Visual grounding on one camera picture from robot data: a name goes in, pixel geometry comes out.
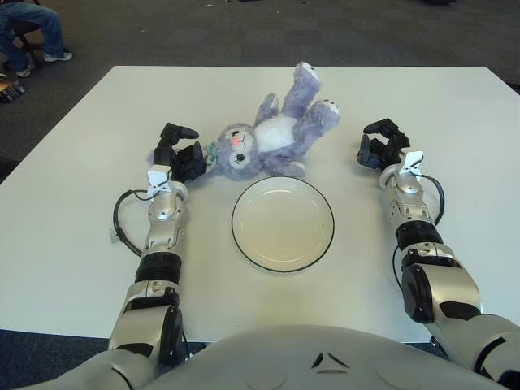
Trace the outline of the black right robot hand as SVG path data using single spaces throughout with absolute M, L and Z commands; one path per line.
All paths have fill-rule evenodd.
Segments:
M 381 119 L 365 126 L 362 132 L 357 162 L 383 171 L 401 162 L 401 150 L 410 147 L 409 138 L 390 119 Z

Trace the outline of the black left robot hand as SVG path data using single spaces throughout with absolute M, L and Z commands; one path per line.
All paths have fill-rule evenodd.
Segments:
M 166 123 L 153 152 L 154 165 L 167 166 L 169 179 L 172 181 L 185 183 L 202 176 L 206 173 L 207 164 L 202 147 L 197 141 L 198 137 L 198 132 L 191 128 Z M 174 146 L 183 139 L 195 140 L 195 142 L 183 149 L 175 150 Z

